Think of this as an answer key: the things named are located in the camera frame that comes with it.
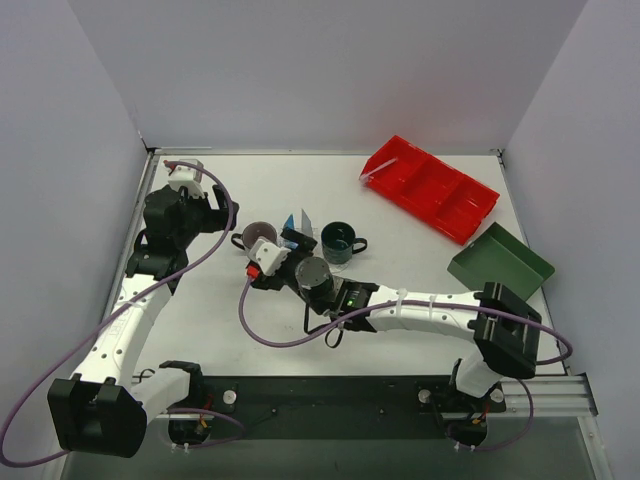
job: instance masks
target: gray wall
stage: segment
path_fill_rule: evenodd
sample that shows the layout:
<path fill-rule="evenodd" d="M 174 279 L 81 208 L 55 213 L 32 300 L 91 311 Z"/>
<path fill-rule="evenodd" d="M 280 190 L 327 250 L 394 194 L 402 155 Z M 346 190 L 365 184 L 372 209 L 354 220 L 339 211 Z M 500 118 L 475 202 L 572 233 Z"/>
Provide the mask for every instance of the gray wall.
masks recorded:
<path fill-rule="evenodd" d="M 150 146 L 504 147 L 585 0 L 70 0 Z"/>
<path fill-rule="evenodd" d="M 98 323 L 145 161 L 64 0 L 0 2 L 0 148 L 4 421 L 36 376 Z M 36 391 L 9 431 L 14 459 L 49 452 L 45 394 Z M 0 466 L 7 480 L 41 473 Z"/>
<path fill-rule="evenodd" d="M 557 268 L 545 293 L 589 374 L 616 478 L 637 478 L 640 2 L 589 1 L 506 162 L 527 237 Z"/>

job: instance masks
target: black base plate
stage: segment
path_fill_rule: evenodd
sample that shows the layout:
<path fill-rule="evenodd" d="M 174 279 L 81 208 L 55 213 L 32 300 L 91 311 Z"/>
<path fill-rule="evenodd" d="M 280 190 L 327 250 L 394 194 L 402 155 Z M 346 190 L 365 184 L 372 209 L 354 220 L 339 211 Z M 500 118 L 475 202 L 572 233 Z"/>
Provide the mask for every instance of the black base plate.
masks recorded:
<path fill-rule="evenodd" d="M 205 377 L 214 396 L 212 409 L 242 422 L 246 439 L 442 438 L 435 409 L 464 417 L 485 406 L 483 400 L 468 396 L 452 401 L 449 382 L 447 375 Z M 431 392 L 430 403 L 418 400 L 422 389 Z M 231 405 L 223 399 L 228 390 L 236 393 Z M 504 402 L 490 401 L 490 412 L 505 410 Z M 210 424 L 210 438 L 238 433 L 223 420 Z"/>

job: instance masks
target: red tray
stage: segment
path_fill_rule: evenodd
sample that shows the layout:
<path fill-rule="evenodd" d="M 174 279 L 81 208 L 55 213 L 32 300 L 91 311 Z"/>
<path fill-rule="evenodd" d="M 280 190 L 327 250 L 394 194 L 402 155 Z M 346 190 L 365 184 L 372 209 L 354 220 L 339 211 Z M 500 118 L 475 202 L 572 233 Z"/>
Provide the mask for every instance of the red tray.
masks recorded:
<path fill-rule="evenodd" d="M 367 186 L 464 245 L 500 196 L 433 155 L 394 136 L 373 154 L 362 175 Z"/>

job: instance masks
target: white cable clip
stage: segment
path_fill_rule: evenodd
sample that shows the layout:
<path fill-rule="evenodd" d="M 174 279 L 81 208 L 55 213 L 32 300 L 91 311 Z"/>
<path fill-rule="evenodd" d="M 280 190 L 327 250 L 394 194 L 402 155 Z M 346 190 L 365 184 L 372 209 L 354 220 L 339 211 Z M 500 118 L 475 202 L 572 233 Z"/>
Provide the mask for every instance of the white cable clip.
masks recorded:
<path fill-rule="evenodd" d="M 407 295 L 409 294 L 409 292 L 407 291 L 406 288 L 401 288 L 396 293 L 398 294 L 398 301 L 396 302 L 396 317 L 400 318 L 402 302 L 404 301 L 405 298 L 407 298 Z"/>
<path fill-rule="evenodd" d="M 433 302 L 437 295 L 429 295 L 429 320 L 433 320 Z"/>
<path fill-rule="evenodd" d="M 144 308 L 143 305 L 140 305 L 138 302 L 122 302 L 124 305 L 131 305 L 132 307 L 136 307 L 136 308 Z"/>

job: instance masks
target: mug handle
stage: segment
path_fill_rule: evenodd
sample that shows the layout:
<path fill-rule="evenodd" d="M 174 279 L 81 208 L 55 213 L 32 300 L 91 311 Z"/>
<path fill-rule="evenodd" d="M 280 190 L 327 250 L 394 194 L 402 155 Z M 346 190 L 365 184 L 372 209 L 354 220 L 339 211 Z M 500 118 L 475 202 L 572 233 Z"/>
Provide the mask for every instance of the mug handle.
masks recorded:
<path fill-rule="evenodd" d="M 355 247 L 356 243 L 362 243 L 362 247 L 356 248 Z M 364 252 L 368 246 L 369 246 L 369 242 L 367 242 L 366 238 L 356 238 L 353 241 L 353 253 L 356 254 L 356 253 Z"/>
<path fill-rule="evenodd" d="M 231 234 L 231 243 L 233 243 L 233 245 L 235 247 L 238 247 L 240 250 L 244 251 L 244 245 L 242 244 L 242 234 L 241 233 L 233 233 L 233 234 Z"/>

